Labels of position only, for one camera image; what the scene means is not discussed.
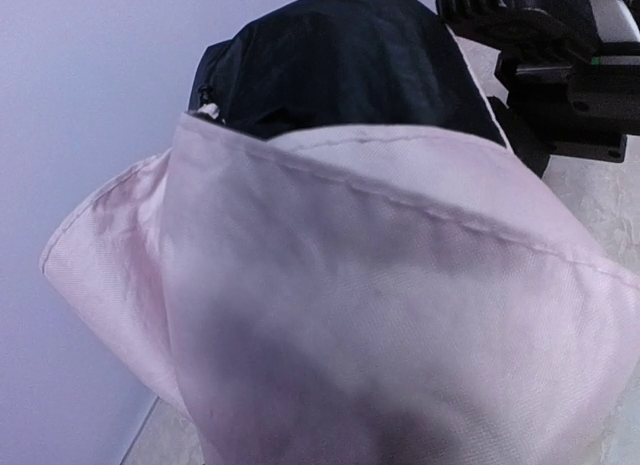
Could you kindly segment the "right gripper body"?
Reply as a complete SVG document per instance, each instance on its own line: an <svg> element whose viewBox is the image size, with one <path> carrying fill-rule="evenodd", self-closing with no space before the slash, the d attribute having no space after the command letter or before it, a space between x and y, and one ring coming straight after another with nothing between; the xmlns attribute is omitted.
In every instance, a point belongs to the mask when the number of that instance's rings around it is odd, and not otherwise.
<svg viewBox="0 0 640 465"><path fill-rule="evenodd" d="M558 155L625 159L639 133L639 0L436 0L459 37L498 50L489 102L536 175Z"/></svg>

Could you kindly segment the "pink folding umbrella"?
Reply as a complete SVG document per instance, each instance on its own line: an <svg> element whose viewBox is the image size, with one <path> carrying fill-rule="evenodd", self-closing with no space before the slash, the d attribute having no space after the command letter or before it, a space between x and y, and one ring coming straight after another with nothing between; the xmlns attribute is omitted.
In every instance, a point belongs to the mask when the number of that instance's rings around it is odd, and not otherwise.
<svg viewBox="0 0 640 465"><path fill-rule="evenodd" d="M172 146L42 253L209 464L568 464L639 361L639 279L418 0L210 46Z"/></svg>

